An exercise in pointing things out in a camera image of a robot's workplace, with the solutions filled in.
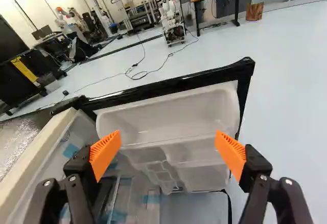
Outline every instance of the blue tape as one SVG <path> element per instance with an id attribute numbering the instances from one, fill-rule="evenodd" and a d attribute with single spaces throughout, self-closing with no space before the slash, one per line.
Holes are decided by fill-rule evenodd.
<path id="1" fill-rule="evenodd" d="M 65 151 L 63 152 L 63 155 L 70 159 L 72 156 L 74 156 L 74 154 L 79 151 L 79 148 L 71 143 L 68 144 L 68 146 L 66 147 Z"/>
<path id="2" fill-rule="evenodd" d="M 143 204 L 160 204 L 160 195 L 144 195 Z"/>
<path id="3" fill-rule="evenodd" d="M 125 223 L 127 220 L 127 213 L 126 212 L 121 212 L 118 210 L 113 210 L 112 211 L 112 216 L 111 216 L 111 222 L 116 223 Z"/>

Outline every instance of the white plastic panel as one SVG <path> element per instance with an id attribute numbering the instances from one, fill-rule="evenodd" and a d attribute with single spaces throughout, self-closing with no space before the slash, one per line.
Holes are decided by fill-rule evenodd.
<path id="1" fill-rule="evenodd" d="M 68 121 L 61 121 L 60 123 L 66 123 L 67 125 L 61 131 L 60 136 L 52 138 L 52 140 L 56 142 L 53 144 L 52 148 L 43 155 L 43 162 L 34 169 L 34 174 L 31 175 L 31 181 L 26 184 L 24 193 L 20 200 L 16 202 L 16 206 L 13 208 L 6 223 L 22 223 L 36 185 L 46 178 L 63 179 L 63 166 L 72 154 L 84 145 L 93 144 L 99 139 L 94 121 L 80 110 L 77 111 L 73 117 L 69 117 Z"/>
<path id="2" fill-rule="evenodd" d="M 102 109 L 99 137 L 120 130 L 120 152 L 164 194 L 221 190 L 229 171 L 215 149 L 216 130 L 234 137 L 240 108 L 234 83 L 222 83 Z"/>
<path id="3" fill-rule="evenodd" d="M 194 167 L 225 164 L 215 148 L 215 137 L 186 138 L 183 142 L 162 145 L 168 162 L 173 166 Z"/>
<path id="4" fill-rule="evenodd" d="M 188 192 L 221 190 L 228 183 L 229 170 L 225 164 L 176 168 Z"/>

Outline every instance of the epoxy floor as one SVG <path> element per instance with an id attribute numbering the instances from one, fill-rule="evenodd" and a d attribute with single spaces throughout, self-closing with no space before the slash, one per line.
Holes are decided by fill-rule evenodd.
<path id="1" fill-rule="evenodd" d="M 68 77 L 59 81 L 58 90 L 22 108 L 15 116 L 59 102 L 64 98 L 63 90 L 70 92 L 65 99 L 79 94 L 96 97 L 217 68 L 250 56 L 256 66 L 239 140 L 252 144 L 272 163 L 274 178 L 287 176 L 297 180 L 314 222 L 324 223 L 327 219 L 326 19 L 326 1 L 271 11 L 264 13 L 258 22 L 241 20 L 238 28 L 228 24 L 202 31 L 198 42 L 175 53 L 160 71 L 141 80 L 118 75 L 85 87 L 123 73 L 140 61 L 144 51 L 141 45 L 135 46 L 73 68 Z M 188 34 L 187 44 L 195 40 Z M 169 53 L 182 47 L 178 44 L 168 48 L 162 38 L 145 43 L 145 58 L 131 74 L 159 68 Z M 233 204 L 233 221 L 237 223 L 247 195 L 235 182 L 227 190 Z M 265 223 L 274 220 L 269 205 Z"/>

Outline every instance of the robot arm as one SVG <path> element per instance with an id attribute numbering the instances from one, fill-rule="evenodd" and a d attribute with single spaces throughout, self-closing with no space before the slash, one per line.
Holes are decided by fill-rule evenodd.
<path id="1" fill-rule="evenodd" d="M 71 17 L 70 14 L 63 10 L 61 7 L 57 7 L 55 11 L 59 19 L 63 19 L 63 15 L 65 15 L 67 18 Z"/>
<path id="2" fill-rule="evenodd" d="M 66 178 L 40 182 L 30 201 L 24 224 L 59 223 L 60 210 L 69 204 L 74 224 L 96 223 L 97 215 L 113 188 L 113 179 L 101 179 L 121 146 L 119 131 L 92 146 L 85 146 L 65 165 Z M 278 224 L 313 224 L 300 185 L 290 178 L 270 177 L 272 165 L 251 145 L 217 131 L 215 147 L 232 171 L 239 186 L 249 193 L 240 224 L 263 223 L 267 202 L 271 202 Z"/>
<path id="3" fill-rule="evenodd" d="M 313 224 L 300 185 L 290 178 L 270 177 L 272 165 L 251 145 L 217 131 L 215 146 L 239 186 L 249 193 L 240 224 L 263 223 L 267 202 L 271 202 L 278 224 Z"/>

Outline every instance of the wall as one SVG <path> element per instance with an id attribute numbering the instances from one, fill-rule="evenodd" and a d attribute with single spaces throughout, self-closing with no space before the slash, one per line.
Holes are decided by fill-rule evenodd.
<path id="1" fill-rule="evenodd" d="M 97 1 L 104 10 L 108 8 L 116 23 L 121 22 L 126 17 L 124 12 L 118 10 L 117 4 L 110 2 L 111 0 L 104 0 L 104 3 L 102 0 Z M 46 0 L 46 2 L 45 0 L 17 0 L 17 2 L 37 28 L 49 25 L 53 31 L 60 30 L 55 24 L 56 15 L 54 10 L 56 7 L 62 7 L 64 10 L 67 10 L 67 7 L 75 7 L 82 14 L 89 12 L 95 6 L 94 0 Z M 36 28 L 28 21 L 14 0 L 0 0 L 0 14 L 27 46 L 32 48 L 37 43 L 31 34 Z M 69 24 L 74 22 L 73 19 L 66 19 L 66 21 Z"/>

